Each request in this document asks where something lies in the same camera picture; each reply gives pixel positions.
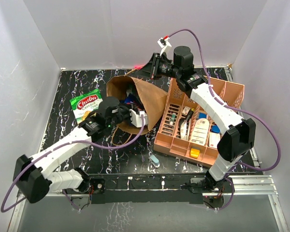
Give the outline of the brown paper bag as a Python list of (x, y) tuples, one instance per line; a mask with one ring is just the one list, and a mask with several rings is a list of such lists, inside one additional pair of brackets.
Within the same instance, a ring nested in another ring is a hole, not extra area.
[(127, 96), (126, 91), (128, 90), (129, 85), (136, 87), (140, 101), (145, 108), (145, 113), (147, 114), (148, 122), (141, 133), (141, 135), (145, 135), (155, 127), (163, 116), (167, 100), (167, 92), (154, 84), (145, 81), (144, 78), (139, 79), (128, 75), (121, 75), (112, 77), (107, 82), (106, 96), (124, 100)]

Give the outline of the green cassava chips bag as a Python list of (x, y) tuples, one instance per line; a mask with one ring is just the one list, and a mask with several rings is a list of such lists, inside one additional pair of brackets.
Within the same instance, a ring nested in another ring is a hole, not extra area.
[(70, 100), (70, 104), (77, 121), (80, 124), (86, 119), (90, 112), (97, 110), (102, 102), (99, 89), (95, 89)]

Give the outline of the blue chips bag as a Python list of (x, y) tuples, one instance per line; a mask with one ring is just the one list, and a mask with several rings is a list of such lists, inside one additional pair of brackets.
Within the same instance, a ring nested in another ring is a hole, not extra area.
[(133, 94), (129, 94), (123, 101), (123, 103), (125, 104), (134, 104), (136, 105), (138, 108), (142, 108), (142, 104), (141, 102), (133, 95)]

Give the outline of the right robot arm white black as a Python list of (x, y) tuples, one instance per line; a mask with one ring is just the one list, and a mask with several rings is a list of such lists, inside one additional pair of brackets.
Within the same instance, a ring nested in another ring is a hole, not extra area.
[(179, 89), (202, 107), (219, 127), (222, 138), (217, 145), (218, 157), (214, 165), (203, 180), (189, 184), (191, 188), (216, 192), (222, 188), (232, 167), (253, 147), (256, 124), (253, 119), (244, 119), (229, 109), (217, 94), (211, 92), (210, 79), (196, 74), (193, 58), (187, 46), (176, 47), (173, 60), (167, 59), (166, 53), (153, 53), (138, 74), (151, 79), (174, 78)]

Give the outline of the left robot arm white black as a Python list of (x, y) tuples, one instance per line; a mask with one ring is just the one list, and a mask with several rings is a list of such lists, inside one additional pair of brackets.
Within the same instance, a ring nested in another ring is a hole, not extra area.
[(44, 151), (31, 157), (20, 156), (15, 165), (13, 184), (24, 194), (30, 203), (36, 203), (50, 191), (74, 189), (80, 193), (89, 191), (90, 177), (80, 168), (55, 172), (65, 160), (80, 150), (94, 146), (110, 150), (111, 147), (98, 145), (109, 129), (129, 121), (141, 130), (146, 125), (146, 114), (137, 112), (131, 104), (120, 103), (115, 97), (106, 97), (91, 111), (67, 136)]

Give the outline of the white green tube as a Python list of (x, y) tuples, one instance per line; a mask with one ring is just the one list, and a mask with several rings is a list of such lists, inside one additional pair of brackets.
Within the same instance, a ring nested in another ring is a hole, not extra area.
[(172, 115), (170, 116), (170, 123), (169, 123), (170, 126), (174, 124), (175, 119), (176, 119), (176, 114), (172, 113)]

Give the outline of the small blue white stapler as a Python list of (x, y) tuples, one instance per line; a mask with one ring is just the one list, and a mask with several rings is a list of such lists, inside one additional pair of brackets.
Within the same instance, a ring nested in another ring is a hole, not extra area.
[(154, 155), (151, 155), (149, 157), (149, 162), (155, 167), (155, 168), (159, 168), (160, 167), (160, 162), (158, 160), (158, 158)]

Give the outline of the black marker pen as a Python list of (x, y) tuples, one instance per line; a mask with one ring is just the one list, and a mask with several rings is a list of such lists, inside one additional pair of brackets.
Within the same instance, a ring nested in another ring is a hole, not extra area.
[(192, 118), (193, 114), (194, 114), (194, 109), (190, 109), (190, 110), (188, 111), (186, 117), (185, 117), (185, 120), (186, 120), (187, 122), (189, 122), (190, 119)]

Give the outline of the orange plastic organizer tray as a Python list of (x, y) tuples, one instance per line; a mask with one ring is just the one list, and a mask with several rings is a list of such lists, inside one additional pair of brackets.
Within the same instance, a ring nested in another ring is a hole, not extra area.
[(175, 80), (171, 81), (154, 150), (211, 167), (218, 157), (217, 145), (223, 133), (230, 125), (241, 123), (242, 116), (220, 105), (205, 84), (193, 99), (179, 89)]

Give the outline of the white label card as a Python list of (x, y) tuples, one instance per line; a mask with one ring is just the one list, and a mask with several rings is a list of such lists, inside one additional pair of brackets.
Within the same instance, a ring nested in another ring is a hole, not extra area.
[(196, 121), (193, 128), (190, 141), (198, 145), (205, 145), (208, 130), (209, 130), (209, 121), (206, 118), (200, 118)]

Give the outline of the yellow block in tray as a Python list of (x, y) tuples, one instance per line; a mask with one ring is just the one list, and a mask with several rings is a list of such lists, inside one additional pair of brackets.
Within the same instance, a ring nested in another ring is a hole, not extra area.
[(191, 158), (197, 159), (197, 158), (199, 157), (199, 155), (200, 155), (200, 150), (199, 150), (198, 148), (196, 148), (196, 147), (192, 147), (192, 148), (190, 149), (189, 156), (190, 156)]

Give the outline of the blue square box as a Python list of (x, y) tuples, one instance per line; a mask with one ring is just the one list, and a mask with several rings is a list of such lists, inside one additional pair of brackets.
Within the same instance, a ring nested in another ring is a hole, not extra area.
[(214, 124), (214, 125), (211, 126), (211, 132), (220, 133), (220, 129), (219, 129), (219, 127), (216, 124)]

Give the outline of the white red box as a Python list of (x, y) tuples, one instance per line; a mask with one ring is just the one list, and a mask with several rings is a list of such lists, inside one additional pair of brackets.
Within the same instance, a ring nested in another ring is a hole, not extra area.
[(217, 146), (218, 146), (220, 139), (221, 139), (221, 136), (219, 133), (210, 132), (208, 146), (211, 148), (217, 149)]

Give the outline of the aluminium front rail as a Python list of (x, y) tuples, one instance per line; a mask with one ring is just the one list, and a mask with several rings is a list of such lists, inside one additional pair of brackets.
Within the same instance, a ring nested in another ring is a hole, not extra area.
[(271, 179), (233, 175), (221, 195), (199, 174), (109, 174), (86, 192), (48, 193), (16, 207), (11, 232), (279, 232)]

